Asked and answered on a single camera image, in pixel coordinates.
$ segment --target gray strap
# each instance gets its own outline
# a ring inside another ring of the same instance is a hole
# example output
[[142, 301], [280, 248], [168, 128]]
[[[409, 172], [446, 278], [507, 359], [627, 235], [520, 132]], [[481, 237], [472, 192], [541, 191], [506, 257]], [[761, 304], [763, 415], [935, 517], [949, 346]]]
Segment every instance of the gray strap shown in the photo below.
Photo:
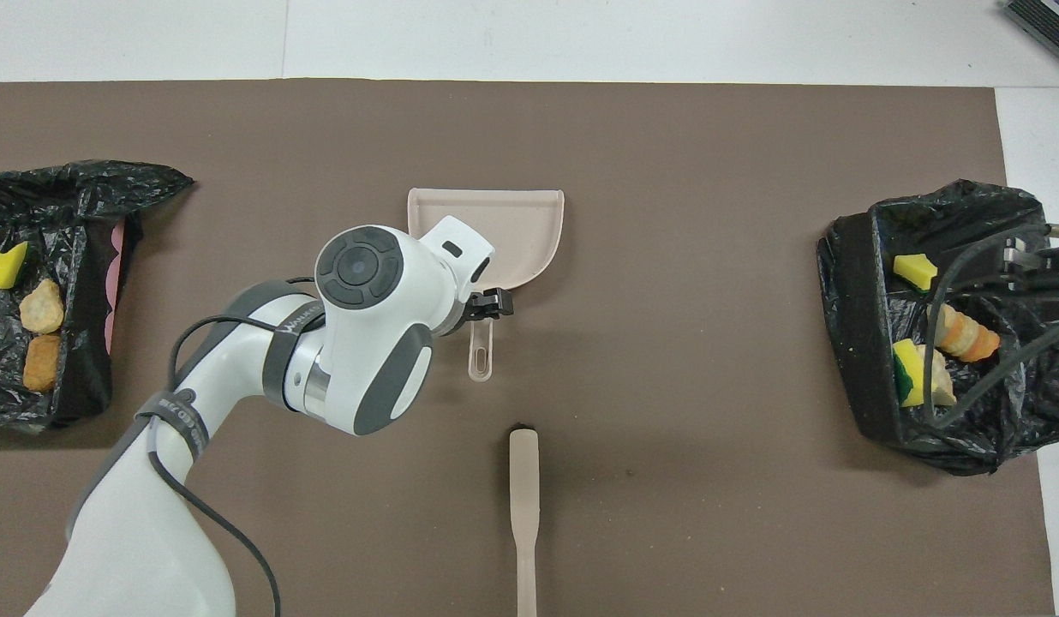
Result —
[[323, 321], [325, 310], [319, 300], [299, 306], [274, 330], [271, 344], [267, 347], [267, 358], [263, 360], [263, 394], [275, 405], [291, 411], [286, 403], [286, 371], [294, 349], [302, 340], [302, 332]]
[[166, 421], [187, 442], [192, 459], [198, 460], [209, 443], [209, 431], [201, 421], [201, 414], [191, 405], [193, 402], [194, 391], [186, 387], [178, 392], [158, 392], [141, 405], [134, 417], [158, 417]]

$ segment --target white table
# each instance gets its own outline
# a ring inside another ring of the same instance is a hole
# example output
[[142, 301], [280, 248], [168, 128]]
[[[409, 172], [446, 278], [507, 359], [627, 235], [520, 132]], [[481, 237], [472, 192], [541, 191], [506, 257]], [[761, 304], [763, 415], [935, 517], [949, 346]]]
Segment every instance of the white table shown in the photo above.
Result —
[[[1059, 60], [993, 0], [0, 0], [0, 81], [284, 77], [991, 87], [1059, 222]], [[1059, 444], [1039, 468], [1059, 613]]]

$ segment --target beige toy nugget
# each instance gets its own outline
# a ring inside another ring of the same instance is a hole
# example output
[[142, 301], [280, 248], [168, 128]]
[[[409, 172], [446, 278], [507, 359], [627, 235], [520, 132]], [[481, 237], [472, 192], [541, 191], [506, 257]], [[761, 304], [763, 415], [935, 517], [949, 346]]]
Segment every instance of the beige toy nugget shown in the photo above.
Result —
[[29, 331], [49, 333], [65, 321], [65, 305], [60, 303], [60, 289], [49, 278], [43, 278], [35, 291], [20, 302], [20, 321]]
[[56, 382], [56, 356], [60, 337], [43, 333], [28, 346], [28, 363], [23, 366], [23, 386], [33, 392], [49, 392]]

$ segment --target trash bag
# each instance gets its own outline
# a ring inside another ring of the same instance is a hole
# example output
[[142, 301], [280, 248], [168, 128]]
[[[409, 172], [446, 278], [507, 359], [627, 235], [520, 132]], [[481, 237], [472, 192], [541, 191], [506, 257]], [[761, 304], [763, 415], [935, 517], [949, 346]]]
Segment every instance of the trash bag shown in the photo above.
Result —
[[[831, 223], [816, 249], [820, 291], [842, 382], [863, 436], [955, 475], [992, 473], [1012, 457], [1059, 441], [1059, 340], [1004, 376], [948, 424], [936, 414], [927, 417], [923, 405], [900, 409], [894, 378], [891, 344], [902, 339], [925, 344], [931, 297], [895, 276], [894, 257], [926, 254], [937, 266], [936, 286], [969, 246], [1030, 223], [1046, 231], [1043, 207], [1034, 196], [968, 180], [930, 195], [882, 200], [866, 214]], [[1043, 233], [1025, 231], [1015, 237], [1030, 253], [1048, 247]], [[977, 363], [945, 357], [957, 403], [1000, 361], [1059, 320], [1059, 291], [1012, 293], [1007, 288], [999, 276], [1001, 250], [984, 251], [961, 268], [945, 296], [952, 308], [1001, 337], [999, 351]]]
[[[19, 278], [0, 289], [0, 425], [36, 433], [102, 413], [110, 403], [110, 320], [141, 239], [139, 212], [193, 180], [160, 164], [88, 160], [0, 173], [0, 251], [29, 242]], [[56, 386], [23, 386], [28, 344], [20, 302], [43, 278], [65, 301]]]

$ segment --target white robotic arm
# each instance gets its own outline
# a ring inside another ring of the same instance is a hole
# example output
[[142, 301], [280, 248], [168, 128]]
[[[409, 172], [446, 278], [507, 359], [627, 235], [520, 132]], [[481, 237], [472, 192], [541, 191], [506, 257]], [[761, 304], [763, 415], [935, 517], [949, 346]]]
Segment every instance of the white robotic arm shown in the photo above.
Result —
[[493, 249], [455, 218], [418, 241], [392, 228], [347, 230], [323, 247], [319, 300], [286, 282], [240, 293], [227, 320], [149, 398], [70, 518], [66, 555], [29, 617], [235, 615], [220, 556], [178, 484], [240, 399], [274, 403], [365, 435], [412, 403], [433, 335], [513, 312], [509, 293], [472, 293]]

